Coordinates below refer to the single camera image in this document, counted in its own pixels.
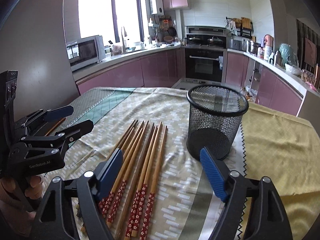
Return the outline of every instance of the oven handle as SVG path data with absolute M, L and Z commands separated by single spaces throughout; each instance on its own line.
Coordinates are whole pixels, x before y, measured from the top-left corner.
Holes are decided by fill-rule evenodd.
M 198 58 L 198 59 L 208 59 L 208 60 L 215 60 L 219 61 L 218 58 L 209 58 L 209 57 L 195 57 L 195 56 L 189 56 L 189 58 Z

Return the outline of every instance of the oven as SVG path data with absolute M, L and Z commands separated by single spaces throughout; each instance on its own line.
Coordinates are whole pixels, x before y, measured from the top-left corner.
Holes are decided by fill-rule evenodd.
M 224 54 L 212 49 L 186 49 L 186 78 L 224 83 Z

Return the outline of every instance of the blue gripper pad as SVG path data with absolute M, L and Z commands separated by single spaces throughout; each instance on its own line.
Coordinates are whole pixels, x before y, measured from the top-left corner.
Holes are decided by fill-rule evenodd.
M 224 190 L 225 181 L 205 148 L 200 151 L 200 162 L 214 191 L 214 194 L 220 198 L 222 202 L 227 202 L 229 196 Z

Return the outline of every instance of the mesh pencil holder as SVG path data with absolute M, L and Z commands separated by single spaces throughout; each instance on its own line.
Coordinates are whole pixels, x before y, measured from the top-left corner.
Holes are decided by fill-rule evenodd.
M 217 85 L 194 87 L 187 98 L 189 153 L 200 160 L 200 150 L 207 147 L 218 160 L 223 160 L 230 152 L 242 116 L 248 111 L 248 101 L 237 91 Z

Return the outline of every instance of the wooden chopstick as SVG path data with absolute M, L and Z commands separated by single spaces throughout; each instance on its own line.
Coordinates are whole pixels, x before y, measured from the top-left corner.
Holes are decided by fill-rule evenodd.
M 149 147 L 148 147 L 147 156 L 146 156 L 146 158 L 144 160 L 144 163 L 143 163 L 143 168 L 142 168 L 142 171 L 141 171 L 141 174 L 140 174 L 140 178 L 139 178 L 139 182 L 138 182 L 138 186 L 137 186 L 137 190 L 136 190 L 136 195 L 135 195 L 133 203 L 132 203 L 132 208 L 131 208 L 131 212 L 130 212 L 130 218 L 129 218 L 127 229 L 126 229 L 126 233 L 125 233 L 125 239 L 130 239 L 132 230 L 134 229 L 133 228 L 133 223 L 134 223 L 134 220 L 136 218 L 136 213 L 137 213 L 137 209 L 138 209 L 138 205 L 139 205 L 142 185 L 143 185 L 144 178 L 145 178 L 145 175 L 146 175 L 146 171 L 147 171 L 147 168 L 148 168 L 148 163 L 149 163 L 149 160 L 150 160 L 150 155 L 151 155 L 152 147 L 153 147 L 153 144 L 154 144 L 154 141 L 155 141 L 155 138 L 156 138 L 157 131 L 158 131 L 158 126 L 156 126 L 154 131 L 153 131 L 152 138 L 151 138 L 151 141 L 150 141 Z
M 147 168 L 146 175 L 145 175 L 144 182 L 143 182 L 143 186 L 142 186 L 142 189 L 141 189 L 141 195 L 140 195 L 140 200 L 139 200 L 139 205 L 138 205 L 138 211 L 139 212 L 136 213 L 136 218 L 135 218 L 134 223 L 133 223 L 133 228 L 134 229 L 132 230 L 132 233 L 131 233 L 131 236 L 133 236 L 133 237 L 136 237 L 137 234 L 138 234 L 140 219 L 141 219 L 141 216 L 142 216 L 142 212 L 140 212 L 140 210 L 143 209 L 143 205 L 144 205 L 144 202 L 145 202 L 145 199 L 146 199 L 146 192 L 147 192 L 147 189 L 148 189 L 148 181 L 149 181 L 151 169 L 152 169 L 152 166 L 153 166 L 153 159 L 154 159 L 154 156 L 156 155 L 156 151 L 157 151 L 157 148 L 158 148 L 158 139 L 159 139 L 159 136 L 160 136 L 160 133 L 161 133 L 161 128 L 162 128 L 162 122 L 160 122 L 160 124 L 159 124 L 159 129 L 157 131 L 156 138 L 155 138 L 155 141 L 154 141 L 153 146 L 152 146 L 152 151 L 151 151 L 150 160 L 149 160 L 149 163 L 148 163 L 148 168 Z
M 49 131 L 46 132 L 44 136 L 49 136 L 54 129 L 56 129 L 60 124 L 62 124 L 66 120 L 66 117 L 60 119 L 53 127 L 50 128 Z
M 123 143 L 123 145 L 122 145 L 122 147 L 121 147 L 122 155 L 123 155 L 123 153 L 126 151 L 129 143 L 131 142 L 131 139 L 132 139 L 132 137 L 133 137 L 133 135 L 134 135 L 134 127 L 135 127 L 135 125 L 134 125 L 133 127 L 131 127 L 131 129 L 130 129 L 130 131 L 129 131 L 129 135 L 127 136 L 125 142 Z
M 159 155 L 158 155 L 158 158 L 157 158 L 157 162 L 156 162 L 156 169 L 155 169 L 155 172 L 153 173 L 153 177 L 152 177 L 150 195 L 149 195 L 149 198 L 148 198 L 146 213 L 144 215 L 144 219 L 143 219 L 143 224 L 142 224 L 142 229 L 141 229 L 139 240 L 146 240 L 147 239 L 150 217 L 151 217 L 151 213 L 152 213 L 153 204 L 154 204 L 154 201 L 155 201 L 156 189 L 157 189 L 160 169 L 161 169 L 162 161 L 163 161 L 165 141 L 166 141 L 166 138 L 167 138 L 167 131 L 168 131 L 168 128 L 165 127 L 164 128 L 163 137 L 162 137 L 160 152 L 159 152 Z
M 129 176 L 130 176 L 131 171 L 133 169 L 133 166 L 135 164 L 136 157 L 138 156 L 138 153 L 139 153 L 141 144 L 143 142 L 144 135 L 146 133 L 148 124 L 149 124 L 149 121 L 146 122 L 146 124 L 145 124 L 145 126 L 144 126 L 144 128 L 142 130 L 142 133 L 141 133 L 141 135 L 139 137 L 139 141 L 138 141 L 138 143 L 137 143 L 137 145 L 135 147 L 135 150 L 134 150 L 134 152 L 133 152 L 133 154 L 132 154 L 132 156 L 130 158 L 130 162 L 128 164 L 127 170 L 124 173 L 121 186 L 118 189 L 118 192 L 117 192 L 117 195 L 116 195 L 116 200 L 113 202 L 113 204 L 111 206 L 111 212 L 110 212 L 110 215 L 108 217 L 108 222 L 107 222 L 108 227 L 111 227 L 111 224 L 113 223 L 113 220 L 115 219 L 115 216 L 117 214 L 117 211 L 118 211 L 118 208 L 119 208 L 123 193 L 125 191 L 125 188 L 126 188 L 127 183 L 128 183 Z
M 127 158 L 129 152 L 132 150 L 132 145 L 133 145 L 135 139 L 137 138 L 140 130 L 142 129 L 143 125 L 144 125 L 144 122 L 142 122 L 142 123 L 139 125 L 139 127 L 138 127 L 136 133 L 134 134 L 133 138 L 131 139 L 131 141 L 130 141 L 130 143 L 129 143 L 127 149 L 126 149 L 126 151 L 123 153 L 123 162 L 124 162 L 125 159 Z
M 133 120 L 133 122 L 130 124 L 130 126 L 127 128 L 127 130 L 123 133 L 123 135 L 121 136 L 121 138 L 118 140 L 118 142 L 115 144 L 115 146 L 112 148 L 111 150 L 111 154 L 113 154 L 113 152 L 118 148 L 118 146 L 120 145 L 120 143 L 123 141 L 125 136 L 129 135 L 129 130 L 130 128 L 136 123 L 136 120 Z
M 123 207 L 123 210 L 122 210 L 122 213 L 121 213 L 121 217 L 120 217 L 120 220 L 119 220 L 119 223 L 118 223 L 118 227 L 117 227 L 116 234 L 115 234 L 115 240 L 120 240 L 121 234 L 123 233 L 124 222 L 125 222 L 125 219 L 127 217 L 127 212 L 128 212 L 128 210 L 129 210 L 129 208 L 131 206 L 132 198 L 133 198 L 134 193 L 135 193 L 135 189 L 136 189 L 135 185 L 137 184 L 137 182 L 138 182 L 138 180 L 140 178 L 140 171 L 141 171 L 141 169 L 143 167 L 143 164 L 144 164 L 144 162 L 145 162 L 145 160 L 147 158 L 146 155 L 147 155 L 148 148 L 149 148 L 149 145 L 150 145 L 150 142 L 151 142 L 151 139 L 153 137 L 154 130 L 155 130 L 154 125 L 155 124 L 153 123 L 152 126 L 151 126 L 151 129 L 149 131 L 147 140 L 146 140 L 146 142 L 145 142 L 145 144 L 143 146 L 142 154 L 141 154 L 141 156 L 139 158 L 139 162 L 138 162 L 136 171 L 134 173 L 134 177 L 133 177 L 132 182 L 131 182 L 131 187 L 130 187 L 128 196 L 127 196 L 127 198 L 125 200 L 125 204 L 124 204 L 124 207 Z
M 117 176 L 117 178 L 116 178 L 115 183 L 113 184 L 113 187 L 112 187 L 112 189 L 111 189 L 111 191 L 110 191 L 110 193 L 109 193 L 108 198 L 107 198 L 106 200 L 101 200 L 101 202 L 104 202 L 104 206 L 103 206 L 103 208 L 102 208 L 102 210 L 101 210 L 102 215 L 103 215 L 104 218 L 107 216 L 107 213 L 108 213 L 108 211 L 109 211 L 109 208 L 110 208 L 110 206 L 111 206 L 111 203 L 112 203 L 112 201 L 113 201 L 113 199 L 114 199 L 114 197 L 115 197 L 115 192 L 116 192 L 117 189 L 118 189 L 118 186 L 119 186 L 119 184 L 120 184 L 120 181 L 121 181 L 121 179 L 122 179 L 122 176 L 124 175 L 124 172 L 125 172 L 126 169 L 127 169 L 127 166 L 128 166 L 128 164 L 129 164 L 130 158 L 131 158 L 131 156 L 132 156 L 132 154 L 133 154 L 133 152 L 134 152 L 134 150 L 135 150 L 135 147 L 136 147 L 136 145 L 137 145 L 137 143 L 138 143 L 139 137 L 140 137 L 140 135 L 141 135 L 141 133 L 142 133 L 142 129 L 141 129 L 141 128 L 142 128 L 142 125 L 143 125 L 143 124 L 144 124 L 144 122 L 142 122 L 142 123 L 140 124 L 140 126 L 139 126 L 139 128 L 138 128 L 138 130 L 137 130 L 137 132 L 138 132 L 137 136 L 134 136 L 134 137 L 133 137 L 134 143 L 133 143 L 133 145 L 131 146 L 130 151 L 129 151 L 128 155 L 127 155 L 128 158 L 126 158 L 126 160 L 123 162 L 122 167 L 121 167 L 121 169 L 120 169 L 120 171 L 119 171 L 119 173 L 118 173 L 118 176 Z

